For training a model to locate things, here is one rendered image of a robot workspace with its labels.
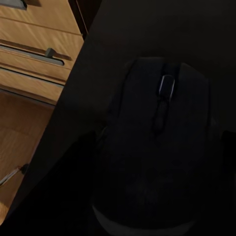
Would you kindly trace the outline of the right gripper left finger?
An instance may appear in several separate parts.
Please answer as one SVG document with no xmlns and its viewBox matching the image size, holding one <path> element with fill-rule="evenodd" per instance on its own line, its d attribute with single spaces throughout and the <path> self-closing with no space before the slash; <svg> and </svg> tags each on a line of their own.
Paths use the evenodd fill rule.
<svg viewBox="0 0 236 236">
<path fill-rule="evenodd" d="M 96 132 L 78 137 L 0 226 L 0 236 L 85 236 Z"/>
</svg>

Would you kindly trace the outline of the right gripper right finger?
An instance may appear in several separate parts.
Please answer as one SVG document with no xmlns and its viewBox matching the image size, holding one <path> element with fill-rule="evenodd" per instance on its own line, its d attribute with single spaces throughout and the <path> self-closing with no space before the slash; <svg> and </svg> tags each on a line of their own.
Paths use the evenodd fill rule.
<svg viewBox="0 0 236 236">
<path fill-rule="evenodd" d="M 223 137 L 223 154 L 226 156 L 229 163 L 236 171 L 236 132 L 225 130 L 222 133 Z"/>
</svg>

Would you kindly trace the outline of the mouse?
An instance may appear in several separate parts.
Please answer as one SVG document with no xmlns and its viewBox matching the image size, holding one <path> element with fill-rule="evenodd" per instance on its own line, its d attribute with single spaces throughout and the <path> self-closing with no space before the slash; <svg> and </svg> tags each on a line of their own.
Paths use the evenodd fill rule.
<svg viewBox="0 0 236 236">
<path fill-rule="evenodd" d="M 223 162 L 213 84 L 190 65 L 137 57 L 122 68 L 94 151 L 90 199 L 111 236 L 183 236 Z"/>
</svg>

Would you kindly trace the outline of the swivel chair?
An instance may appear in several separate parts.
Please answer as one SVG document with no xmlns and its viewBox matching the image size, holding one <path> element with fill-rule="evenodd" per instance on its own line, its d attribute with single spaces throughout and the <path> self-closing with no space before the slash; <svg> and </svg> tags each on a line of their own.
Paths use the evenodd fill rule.
<svg viewBox="0 0 236 236">
<path fill-rule="evenodd" d="M 13 168 L 7 175 L 5 175 L 1 180 L 0 180 L 0 188 L 4 186 L 15 174 L 18 172 L 22 171 L 23 174 L 25 174 L 29 164 L 25 164 L 24 166 L 16 166 Z"/>
</svg>

